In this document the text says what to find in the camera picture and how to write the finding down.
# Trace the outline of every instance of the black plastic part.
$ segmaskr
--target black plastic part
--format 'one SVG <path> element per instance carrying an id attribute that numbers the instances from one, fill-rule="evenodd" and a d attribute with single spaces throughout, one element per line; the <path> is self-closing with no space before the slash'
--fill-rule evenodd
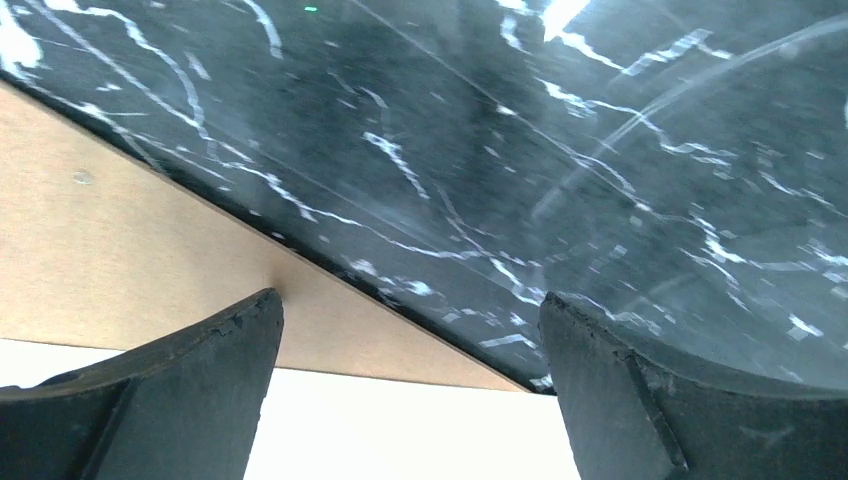
<path id="1" fill-rule="evenodd" d="M 244 477 L 283 308 L 263 290 L 31 389 L 0 388 L 2 480 Z"/>
<path id="2" fill-rule="evenodd" d="M 709 362 L 548 294 L 539 328 L 583 480 L 848 478 L 848 392 Z"/>

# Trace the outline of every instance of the marble countertop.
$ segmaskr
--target marble countertop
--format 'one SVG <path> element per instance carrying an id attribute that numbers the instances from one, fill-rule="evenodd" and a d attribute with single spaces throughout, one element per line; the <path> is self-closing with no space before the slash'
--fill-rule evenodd
<path id="1" fill-rule="evenodd" d="M 846 53 L 845 0 L 0 0 L 5 80 L 537 391 L 549 290 L 848 388 Z"/>

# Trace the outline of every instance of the beige strip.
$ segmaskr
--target beige strip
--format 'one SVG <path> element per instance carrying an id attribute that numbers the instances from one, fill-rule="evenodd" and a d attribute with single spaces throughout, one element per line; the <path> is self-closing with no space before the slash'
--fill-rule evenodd
<path id="1" fill-rule="evenodd" d="M 0 106 L 0 338 L 124 350 L 271 285 L 279 366 L 520 390 L 5 85 Z"/>

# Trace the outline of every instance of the white floor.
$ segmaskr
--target white floor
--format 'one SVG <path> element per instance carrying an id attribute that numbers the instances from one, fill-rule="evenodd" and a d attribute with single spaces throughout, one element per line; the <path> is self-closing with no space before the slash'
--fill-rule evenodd
<path id="1" fill-rule="evenodd" d="M 0 386 L 34 386 L 118 353 L 0 339 Z M 553 397 L 277 369 L 245 478 L 579 475 Z"/>

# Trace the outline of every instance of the white surface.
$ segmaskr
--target white surface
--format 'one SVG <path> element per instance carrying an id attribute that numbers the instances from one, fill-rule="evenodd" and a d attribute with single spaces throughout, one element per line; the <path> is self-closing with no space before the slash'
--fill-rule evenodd
<path id="1" fill-rule="evenodd" d="M 0 339 L 0 386 L 120 352 Z M 248 480 L 577 480 L 553 397 L 277 369 Z"/>

